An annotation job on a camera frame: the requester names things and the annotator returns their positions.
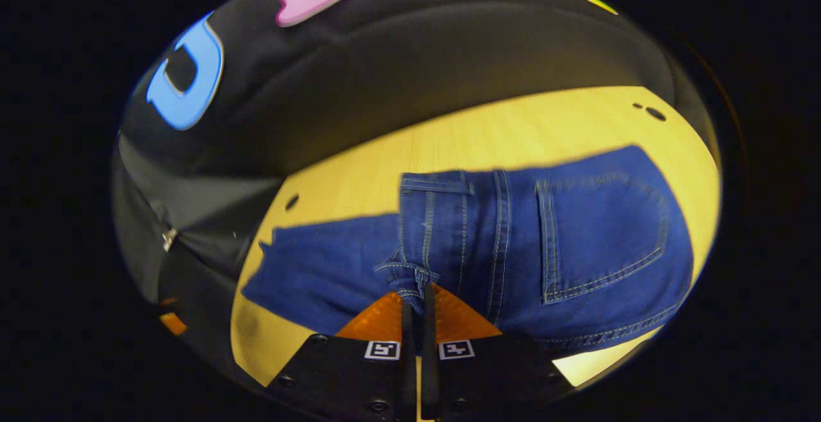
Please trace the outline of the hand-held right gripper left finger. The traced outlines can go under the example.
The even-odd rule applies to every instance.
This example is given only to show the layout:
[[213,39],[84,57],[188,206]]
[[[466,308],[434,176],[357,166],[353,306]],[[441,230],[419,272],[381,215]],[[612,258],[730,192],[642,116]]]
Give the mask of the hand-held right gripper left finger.
[[310,421],[414,421],[414,311],[390,293],[336,335],[310,335],[266,393]]

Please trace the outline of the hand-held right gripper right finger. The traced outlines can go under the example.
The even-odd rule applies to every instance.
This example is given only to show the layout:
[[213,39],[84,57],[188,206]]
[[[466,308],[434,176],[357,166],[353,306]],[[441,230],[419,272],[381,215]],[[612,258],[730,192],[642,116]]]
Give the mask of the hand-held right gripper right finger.
[[434,283],[425,286],[423,302],[421,418],[528,420],[575,392],[554,353],[527,335],[501,333]]

